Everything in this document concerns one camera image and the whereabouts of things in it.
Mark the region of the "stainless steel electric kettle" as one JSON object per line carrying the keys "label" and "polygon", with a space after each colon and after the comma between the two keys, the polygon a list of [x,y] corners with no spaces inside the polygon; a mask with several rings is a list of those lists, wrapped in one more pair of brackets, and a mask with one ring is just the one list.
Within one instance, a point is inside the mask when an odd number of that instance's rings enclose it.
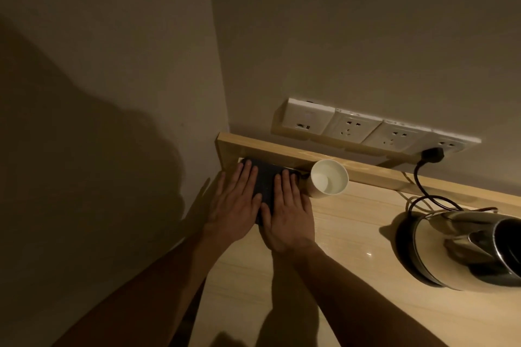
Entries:
{"label": "stainless steel electric kettle", "polygon": [[457,291],[521,290],[521,219],[478,211],[407,215],[395,248],[423,283]]}

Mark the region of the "white wall plate with ports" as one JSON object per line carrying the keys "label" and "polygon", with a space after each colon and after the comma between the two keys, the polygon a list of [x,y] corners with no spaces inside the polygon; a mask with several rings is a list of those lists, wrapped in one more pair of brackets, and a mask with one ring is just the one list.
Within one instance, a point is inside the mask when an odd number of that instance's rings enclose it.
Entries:
{"label": "white wall plate with ports", "polygon": [[334,115],[334,107],[289,98],[285,105],[281,125],[285,128],[320,136]]}

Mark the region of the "light wooden back ledge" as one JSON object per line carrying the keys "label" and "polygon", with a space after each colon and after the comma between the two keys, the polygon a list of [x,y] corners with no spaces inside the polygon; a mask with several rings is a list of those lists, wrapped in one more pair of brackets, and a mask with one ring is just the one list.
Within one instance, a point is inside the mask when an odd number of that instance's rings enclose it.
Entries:
{"label": "light wooden back ledge", "polygon": [[[226,132],[218,134],[216,146],[223,168],[228,168],[239,158],[253,158],[271,164],[309,171],[317,161],[332,159],[346,168],[350,180],[354,182],[403,193],[420,194],[420,190],[415,185],[411,173],[399,172],[352,160],[331,158],[320,153]],[[420,182],[430,194],[452,199],[465,207],[482,208],[492,206],[498,208],[502,214],[521,218],[521,197],[429,177],[420,177]]]}

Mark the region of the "white wall power socket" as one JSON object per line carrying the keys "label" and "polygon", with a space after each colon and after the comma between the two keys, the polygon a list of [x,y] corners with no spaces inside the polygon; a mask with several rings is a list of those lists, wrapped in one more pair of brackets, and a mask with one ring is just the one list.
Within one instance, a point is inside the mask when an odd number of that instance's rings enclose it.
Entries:
{"label": "white wall power socket", "polygon": [[418,155],[421,151],[440,147],[445,155],[454,154],[465,151],[473,146],[481,144],[480,138],[466,136],[456,133],[447,133],[440,130],[432,130],[425,136],[416,141],[412,146],[407,148],[404,153],[409,155]]}
{"label": "white wall power socket", "polygon": [[361,144],[375,149],[402,153],[431,131],[427,127],[384,120]]}
{"label": "white wall power socket", "polygon": [[352,142],[362,143],[383,122],[382,118],[336,108],[332,119],[322,135]]}

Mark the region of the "person's left forearm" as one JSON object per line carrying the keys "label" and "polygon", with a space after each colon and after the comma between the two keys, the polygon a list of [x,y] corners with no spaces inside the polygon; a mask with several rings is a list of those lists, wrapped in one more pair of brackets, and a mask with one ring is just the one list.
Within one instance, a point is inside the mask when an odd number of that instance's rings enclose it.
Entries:
{"label": "person's left forearm", "polygon": [[197,233],[95,306],[53,347],[168,347],[231,243],[216,231]]}

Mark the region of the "black rectangular tray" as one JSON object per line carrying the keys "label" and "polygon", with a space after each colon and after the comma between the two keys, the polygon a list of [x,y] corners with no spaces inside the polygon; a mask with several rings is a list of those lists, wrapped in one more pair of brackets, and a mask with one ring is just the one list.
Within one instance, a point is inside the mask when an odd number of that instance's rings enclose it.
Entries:
{"label": "black rectangular tray", "polygon": [[307,178],[310,177],[309,173],[304,174],[295,169],[273,165],[262,160],[252,158],[243,158],[238,161],[237,164],[245,165],[248,161],[251,162],[252,167],[257,167],[257,178],[253,192],[251,196],[246,197],[245,203],[251,204],[255,195],[260,194],[262,196],[262,203],[265,203],[269,207],[270,212],[273,213],[275,198],[275,176],[282,175],[283,171],[288,171],[290,176],[294,175],[296,179],[296,185],[300,193],[309,196],[309,193],[306,189]]}

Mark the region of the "person's right hand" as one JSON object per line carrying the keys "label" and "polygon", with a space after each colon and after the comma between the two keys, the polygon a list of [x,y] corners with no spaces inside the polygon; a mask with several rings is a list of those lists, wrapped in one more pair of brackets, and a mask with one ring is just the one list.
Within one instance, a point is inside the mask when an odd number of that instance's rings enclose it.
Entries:
{"label": "person's right hand", "polygon": [[316,248],[315,223],[306,222],[301,203],[301,193],[292,175],[293,208],[283,210],[282,175],[275,176],[274,212],[271,213],[272,237],[266,237],[260,228],[266,246],[280,255],[292,257]]}

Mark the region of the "person's right forearm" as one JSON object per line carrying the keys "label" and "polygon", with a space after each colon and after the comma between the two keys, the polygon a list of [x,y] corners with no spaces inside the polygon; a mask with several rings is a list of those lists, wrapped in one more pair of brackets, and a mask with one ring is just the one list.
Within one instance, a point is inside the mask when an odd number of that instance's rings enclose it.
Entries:
{"label": "person's right forearm", "polygon": [[297,272],[342,347],[448,347],[316,243],[281,256]]}

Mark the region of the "person's left hand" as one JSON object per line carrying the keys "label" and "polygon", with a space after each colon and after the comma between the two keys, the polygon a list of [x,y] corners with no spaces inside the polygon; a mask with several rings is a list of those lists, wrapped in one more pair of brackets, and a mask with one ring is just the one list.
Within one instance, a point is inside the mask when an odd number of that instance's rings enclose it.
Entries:
{"label": "person's left hand", "polygon": [[[211,201],[209,216],[203,228],[203,240],[210,241],[213,246],[229,247],[245,237],[255,223],[252,220],[252,203],[245,203],[246,197],[236,198],[236,169],[231,178],[225,177],[226,199],[221,205],[212,205]],[[251,194],[256,178],[257,167],[251,166]]]}

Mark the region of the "white paper cup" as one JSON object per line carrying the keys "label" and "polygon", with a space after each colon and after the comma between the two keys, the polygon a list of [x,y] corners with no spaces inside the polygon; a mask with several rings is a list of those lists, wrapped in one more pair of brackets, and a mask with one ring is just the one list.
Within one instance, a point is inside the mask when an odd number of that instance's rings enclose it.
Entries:
{"label": "white paper cup", "polygon": [[312,166],[306,183],[310,197],[321,199],[341,194],[350,181],[345,167],[331,159],[319,160]]}

